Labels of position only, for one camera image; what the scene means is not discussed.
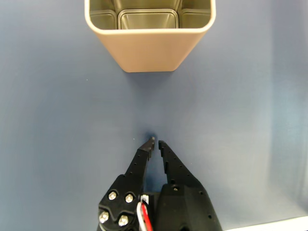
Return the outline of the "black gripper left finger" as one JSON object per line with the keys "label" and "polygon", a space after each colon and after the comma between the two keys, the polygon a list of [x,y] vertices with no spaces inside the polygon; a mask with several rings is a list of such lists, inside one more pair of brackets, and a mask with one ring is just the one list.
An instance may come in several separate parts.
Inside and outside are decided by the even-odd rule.
{"label": "black gripper left finger", "polygon": [[137,204],[143,194],[147,163],[154,149],[151,137],[139,147],[125,174],[119,175],[98,205],[99,231],[138,231]]}

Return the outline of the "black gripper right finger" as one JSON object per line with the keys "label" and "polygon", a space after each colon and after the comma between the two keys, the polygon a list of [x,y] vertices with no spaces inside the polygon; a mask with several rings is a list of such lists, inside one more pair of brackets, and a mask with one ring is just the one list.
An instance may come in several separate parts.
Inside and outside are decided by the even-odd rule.
{"label": "black gripper right finger", "polygon": [[157,202],[155,231],[221,231],[222,226],[201,182],[164,141],[159,141],[167,184]]}

